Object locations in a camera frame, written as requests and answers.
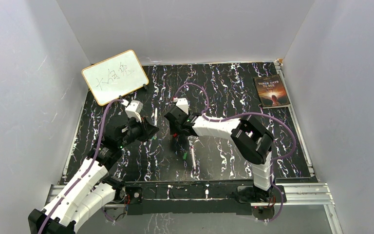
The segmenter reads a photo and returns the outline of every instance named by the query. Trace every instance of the white wall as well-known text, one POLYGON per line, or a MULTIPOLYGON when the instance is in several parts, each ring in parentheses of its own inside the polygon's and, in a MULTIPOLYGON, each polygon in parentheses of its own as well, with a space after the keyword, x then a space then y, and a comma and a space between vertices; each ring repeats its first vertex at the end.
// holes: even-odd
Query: white wall
POLYGON ((57 0, 91 63, 283 58, 314 0, 57 0))
POLYGON ((88 65, 56 1, 0 1, 0 234, 29 233, 60 179, 88 65))
POLYGON ((374 233, 374 1, 316 1, 283 63, 344 232, 374 233))

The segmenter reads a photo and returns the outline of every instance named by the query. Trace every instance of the marker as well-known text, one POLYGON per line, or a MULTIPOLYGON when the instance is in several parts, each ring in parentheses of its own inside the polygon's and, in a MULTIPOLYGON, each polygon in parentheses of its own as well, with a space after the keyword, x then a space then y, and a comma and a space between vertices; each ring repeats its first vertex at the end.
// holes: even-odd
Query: marker
MULTIPOLYGON (((154 126, 157 127, 157 108, 155 108, 155 111, 154 111, 154 126)), ((154 137, 152 138, 153 140, 157 139, 157 133, 154 135, 154 137)))

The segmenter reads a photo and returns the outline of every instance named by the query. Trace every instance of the floor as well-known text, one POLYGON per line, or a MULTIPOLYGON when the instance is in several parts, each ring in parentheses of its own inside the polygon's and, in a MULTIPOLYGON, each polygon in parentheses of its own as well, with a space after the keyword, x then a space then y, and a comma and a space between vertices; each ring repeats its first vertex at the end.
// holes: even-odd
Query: floor
MULTIPOLYGON (((108 210, 110 216, 122 211, 108 210)), ((265 225, 252 216, 235 214, 143 214, 127 216, 115 225, 101 211, 78 234, 331 234, 323 205, 284 206, 280 216, 265 225)))
MULTIPOLYGON (((221 63, 144 66, 150 80, 147 90, 140 89, 125 99, 136 99, 144 104, 142 115, 154 121, 157 109, 157 138, 147 143, 135 142, 123 149, 123 157, 110 174, 125 181, 189 181, 189 180, 234 180, 251 178, 250 164, 238 155, 232 142, 214 137, 173 138, 169 134, 164 113, 172 104, 172 95, 185 82, 205 87, 211 109, 208 116, 228 117, 243 112, 263 112, 281 119, 296 134, 290 111, 287 107, 262 109, 253 82, 254 77, 276 74, 272 62, 265 63, 221 63), (189 145, 194 145, 197 169, 193 170, 191 155, 183 155, 189 145)), ((190 109, 199 112, 205 107, 205 97, 194 87, 182 90, 182 97, 190 102, 190 109)), ((91 92, 85 101, 74 149, 64 175, 68 182, 77 172, 82 160, 94 144, 98 125, 104 108, 98 106, 91 92)), ((113 105, 113 115, 125 115, 121 105, 113 105)), ((282 156, 291 148, 291 140, 282 127, 259 118, 275 136, 273 157, 282 156)), ((295 154, 275 162, 275 176, 278 178, 310 177, 309 169, 298 141, 295 154)))

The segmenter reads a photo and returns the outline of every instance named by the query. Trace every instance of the black marbled tabletop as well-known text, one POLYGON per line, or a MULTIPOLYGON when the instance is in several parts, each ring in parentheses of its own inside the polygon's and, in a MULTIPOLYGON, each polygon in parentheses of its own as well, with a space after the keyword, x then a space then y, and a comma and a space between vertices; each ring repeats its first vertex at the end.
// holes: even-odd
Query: black marbled tabletop
MULTIPOLYGON (((205 87, 210 98, 208 116, 229 117, 244 112, 263 112, 281 119, 289 125, 297 137, 296 129, 288 108, 262 109, 254 77, 276 74, 275 66, 268 63, 221 63, 193 65, 144 66, 150 80, 148 90, 139 89, 124 98, 135 99, 144 104, 142 115, 154 123, 157 108, 157 126, 160 131, 156 139, 149 142, 134 142, 123 149, 123 156, 110 174, 125 181, 176 181, 176 180, 226 180, 251 178, 251 166, 239 156, 232 142, 214 137, 177 137, 169 133, 164 113, 172 104, 178 87, 192 82, 205 87), (189 152, 193 145, 196 170, 189 152)), ((193 87, 182 89, 180 97, 186 97, 192 112, 200 112, 205 107, 205 96, 193 87)), ((77 172, 91 146, 95 144, 98 125, 105 107, 97 105, 88 92, 84 110, 75 138, 74 150, 68 165, 66 181, 77 172)), ((121 104, 115 103, 109 110, 112 115, 125 115, 121 104)), ((258 117, 263 125, 275 136, 272 156, 284 155, 291 149, 291 138, 283 127, 267 118, 258 117)), ((310 173, 298 140, 294 155, 274 164, 275 176, 279 178, 310 177, 310 173)))

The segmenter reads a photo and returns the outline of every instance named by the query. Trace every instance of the wire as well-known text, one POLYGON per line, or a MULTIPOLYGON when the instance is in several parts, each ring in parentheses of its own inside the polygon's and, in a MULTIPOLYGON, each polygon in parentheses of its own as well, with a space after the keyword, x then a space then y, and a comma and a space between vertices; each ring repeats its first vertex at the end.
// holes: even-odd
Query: wire
MULTIPOLYGON (((231 119, 234 119, 234 118, 239 118, 239 117, 249 116, 249 115, 255 115, 255 116, 261 116, 261 117, 270 118, 271 120, 273 120, 273 121, 277 122, 278 124, 280 124, 281 126, 283 126, 286 129, 286 131, 290 134, 290 137, 292 138, 292 149, 290 150, 290 152, 288 152, 287 154, 285 154, 283 156, 272 158, 271 159, 271 163, 273 163, 274 160, 277 161, 277 160, 282 160, 282 159, 285 159, 287 157, 290 157, 295 152, 296 147, 297 147, 297 145, 296 145, 296 137, 293 134, 292 130, 290 130, 290 128, 285 123, 283 123, 281 120, 279 120, 278 118, 275 118, 275 117, 270 116, 270 115, 262 114, 262 113, 248 112, 248 113, 242 113, 242 114, 238 114, 238 115, 227 117, 227 118, 223 118, 223 119, 210 119, 210 118, 208 118, 206 116, 207 110, 210 109, 210 103, 209 103, 209 100, 208 100, 208 95, 207 95, 207 92, 205 91, 205 89, 203 87, 201 87, 200 85, 197 85, 197 84, 194 84, 194 83, 185 83, 182 86, 180 86, 180 88, 178 88, 178 90, 175 93, 174 97, 177 97, 177 94, 179 93, 179 91, 181 90, 181 88, 183 88, 184 86, 187 86, 187 85, 194 85, 194 86, 198 87, 204 93, 204 95, 206 96, 206 108, 201 111, 201 114, 202 114, 202 116, 203 116, 203 118, 205 120, 208 120, 210 122, 225 122, 225 121, 228 121, 228 120, 231 120, 231 119)), ((283 208, 283 194, 282 194, 282 191, 276 186, 276 184, 273 183, 273 167, 271 167, 271 175, 272 176, 270 176, 270 184, 272 184, 272 186, 279 191, 281 199, 280 199, 280 208, 279 208, 279 211, 277 212, 277 214, 273 218, 271 218, 271 219, 269 219, 267 221, 275 220, 280 215, 281 210, 283 208)))
POLYGON ((127 212, 124 212, 124 213, 121 213, 116 219, 115 221, 117 221, 122 215, 125 215, 127 212))
POLYGON ((107 211, 105 211, 105 207, 102 209, 102 212, 104 213, 104 216, 105 216, 105 218, 108 220, 108 221, 110 221, 110 222, 115 222, 115 220, 114 220, 114 218, 112 218, 111 216, 109 216, 108 214, 107 214, 107 211))
MULTIPOLYGON (((84 177, 90 171, 91 167, 93 166, 93 164, 94 164, 94 162, 95 162, 95 160, 98 156, 99 147, 101 146, 102 134, 104 132, 105 119, 107 118, 108 110, 110 109, 111 105, 113 103, 117 102, 117 101, 118 102, 123 102, 123 100, 121 100, 121 99, 115 99, 115 100, 112 100, 110 103, 108 103, 107 107, 105 108, 104 115, 102 116, 101 124, 99 125, 99 128, 98 128, 98 132, 99 132, 98 143, 97 143, 97 147, 96 147, 96 150, 95 150, 95 153, 94 153, 93 160, 91 161, 91 164, 89 165, 88 169, 86 169, 85 172, 81 175, 81 178, 84 177)), ((76 181, 74 181, 74 183, 71 185, 71 187, 67 191, 65 191, 64 195, 59 199, 59 201, 51 209, 51 211, 48 213, 48 215, 44 219, 43 223, 41 224, 41 227, 39 228, 38 234, 42 234, 46 224, 48 223, 48 220, 51 218, 51 216, 54 214, 55 210, 58 208, 58 206, 64 200, 65 196, 70 193, 70 191, 78 184, 79 181, 81 181, 80 178, 78 178, 76 181)))
POLYGON ((202 88, 200 85, 198 84, 195 84, 195 83, 185 83, 183 85, 180 86, 180 88, 177 89, 177 91, 175 92, 174 94, 174 97, 177 97, 178 93, 180 92, 180 90, 184 87, 184 86, 189 86, 189 85, 193 85, 193 86, 196 86, 198 87, 203 93, 204 95, 206 96, 206 108, 204 110, 201 111, 201 114, 204 114, 206 113, 209 109, 210 109, 210 101, 208 100, 208 95, 207 95, 207 92, 204 90, 204 88, 202 88))
POLYGON ((128 204, 130 203, 131 199, 130 199, 130 195, 128 195, 128 202, 125 204, 124 203, 124 206, 125 206, 125 211, 127 212, 128 211, 128 204))

